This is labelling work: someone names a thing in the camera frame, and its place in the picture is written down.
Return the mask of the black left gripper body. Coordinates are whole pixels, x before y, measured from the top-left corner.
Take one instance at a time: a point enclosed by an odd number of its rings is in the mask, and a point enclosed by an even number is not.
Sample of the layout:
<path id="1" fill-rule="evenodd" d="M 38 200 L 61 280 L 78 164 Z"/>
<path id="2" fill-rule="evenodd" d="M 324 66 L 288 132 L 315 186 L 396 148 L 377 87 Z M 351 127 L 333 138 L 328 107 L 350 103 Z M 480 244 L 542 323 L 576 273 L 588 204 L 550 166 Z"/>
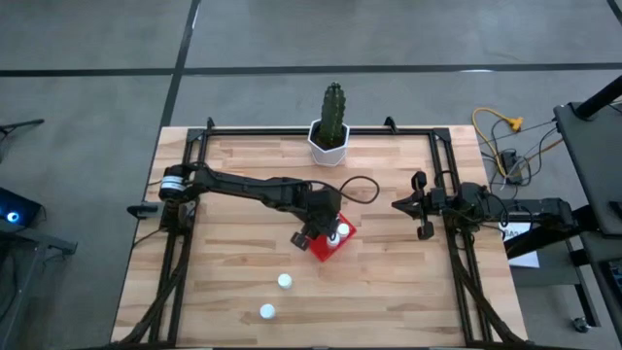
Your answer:
<path id="1" fill-rule="evenodd" d="M 294 202 L 291 213 L 303 222 L 302 229 L 294 233 L 291 242 L 306 251 L 316 240 L 321 228 L 329 228 L 341 209 L 341 194 L 335 190 L 322 188 L 316 191 L 305 190 Z"/>

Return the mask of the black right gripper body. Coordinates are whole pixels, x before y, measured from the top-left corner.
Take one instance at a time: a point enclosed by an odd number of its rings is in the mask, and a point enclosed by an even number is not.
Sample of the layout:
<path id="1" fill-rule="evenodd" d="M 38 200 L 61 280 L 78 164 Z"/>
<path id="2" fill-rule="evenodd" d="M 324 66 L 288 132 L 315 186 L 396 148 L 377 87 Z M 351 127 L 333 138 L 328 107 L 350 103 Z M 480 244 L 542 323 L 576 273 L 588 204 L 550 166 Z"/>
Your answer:
<path id="1" fill-rule="evenodd" d="M 423 197 L 419 204 L 422 211 L 420 218 L 413 218 L 420 222 L 417 228 L 417 237 L 420 240 L 428 240 L 434 236 L 433 223 L 429 221 L 429 215 L 439 215 L 449 217 L 450 199 L 442 188 L 432 188 L 425 192 L 427 185 L 427 175 L 423 171 L 417 171 L 411 178 L 411 186 L 414 193 L 420 193 Z"/>

